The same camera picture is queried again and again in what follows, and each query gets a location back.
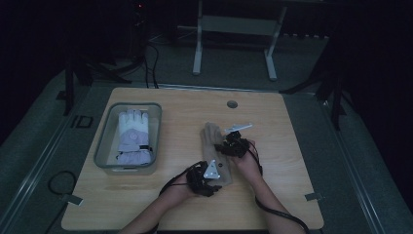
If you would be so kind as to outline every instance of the dark background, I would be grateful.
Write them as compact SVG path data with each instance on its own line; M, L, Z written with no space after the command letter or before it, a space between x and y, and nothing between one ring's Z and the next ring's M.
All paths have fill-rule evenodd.
M197 1L139 2L147 8L147 22L161 28L170 40L175 38L178 24L196 25L193 9L197 8ZM206 11L229 11L226 5L205 2ZM412 211L412 3L286 2L289 9L282 33L302 38L306 34L329 37L332 51L320 58L321 66L344 67L345 90L351 94L356 111ZM113 35L124 33L136 20L129 1L2 0L0 9L0 142L19 123L46 84L64 69L68 52L75 47L97 61L114 62L114 45L122 43ZM251 1L233 9L232 14L244 17L259 14L266 18L274 13Z

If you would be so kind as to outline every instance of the hand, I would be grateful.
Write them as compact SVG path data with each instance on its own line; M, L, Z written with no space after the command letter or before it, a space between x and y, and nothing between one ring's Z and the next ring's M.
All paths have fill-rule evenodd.
M187 183L186 174L178 177L173 184L185 184ZM160 195L160 198L166 198L167 206L169 209L174 208L185 200L191 197L195 197L196 194L192 192L188 185L171 185L168 187L164 193Z
M245 179L249 183L253 183L257 179L262 179L262 175L259 170L259 166L257 165L254 158L257 159L257 155L255 154L255 141L249 140L249 151L254 153L251 154L249 151L242 157L231 157L231 160L237 166L240 173L245 177Z

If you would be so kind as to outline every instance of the white metal frame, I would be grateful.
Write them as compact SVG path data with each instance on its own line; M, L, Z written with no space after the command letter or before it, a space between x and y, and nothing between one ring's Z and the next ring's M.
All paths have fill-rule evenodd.
M203 0L199 0L198 4L197 48L195 50L194 68L192 71L194 75L201 74L201 62L203 58L203 31L217 31L272 36L272 41L269 47L264 50L264 57L267 63L270 80L277 80L277 73L273 61L273 52L276 47L277 39L280 36L280 30L282 28L282 21L286 13L286 7L282 7L278 20L267 20L204 16Z

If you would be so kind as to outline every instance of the black tripod leg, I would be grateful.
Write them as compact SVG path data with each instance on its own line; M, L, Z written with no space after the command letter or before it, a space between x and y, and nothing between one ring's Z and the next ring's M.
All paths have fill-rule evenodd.
M88 65L78 56L78 54L75 55L76 57L72 60L73 72L76 74L80 85L90 86L94 82L90 69L88 68Z
M333 99L333 107L331 111L331 121L334 125L334 128L337 131L340 131L340 124L339 124L339 117L340 117L340 109L341 109L341 95L343 90L343 74L340 73L337 75L336 85L334 87L334 99Z
M331 73L324 79L316 91L317 100L328 100L335 88L335 79L337 74Z
M296 92L309 87L313 84L316 84L316 82L318 81L322 81L324 80L324 78L327 76L327 72L323 72L320 75L317 76L312 76L309 79L307 79L306 81L304 81L303 83L300 83L292 88L286 89L286 90L281 90L279 91L280 94L286 94L286 95L292 95L295 94Z
M106 67L100 65L99 63L93 61L92 59L90 59L89 57L85 56L85 55L80 55L81 59L87 63L88 65L92 66L95 70L97 70L98 72L100 72L101 74L105 75L106 77L118 82L118 83L128 83L130 84L131 81L129 80L125 80L124 78L116 75L115 73L113 73L112 71L108 70Z
M64 116L67 116L74 104L74 85L73 85L73 69L72 69L72 58L68 56L65 63L65 86L66 91L64 98L66 101L66 107L64 109Z

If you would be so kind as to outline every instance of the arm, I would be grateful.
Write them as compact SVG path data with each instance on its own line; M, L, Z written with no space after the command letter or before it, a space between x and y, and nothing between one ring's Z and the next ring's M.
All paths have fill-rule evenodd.
M175 183L186 183L186 174L180 176ZM142 213L125 226L119 234L145 233L155 227L164 214L177 207L185 200L195 196L187 185L173 185L165 190Z
M253 141L250 140L251 152L254 152ZM273 193L267 182L259 172L258 165L254 158L256 155L246 152L243 158L232 157L241 174L249 182L258 201L267 208L289 214L277 196ZM287 218L264 212L264 216L270 233L305 233L303 228L296 222Z

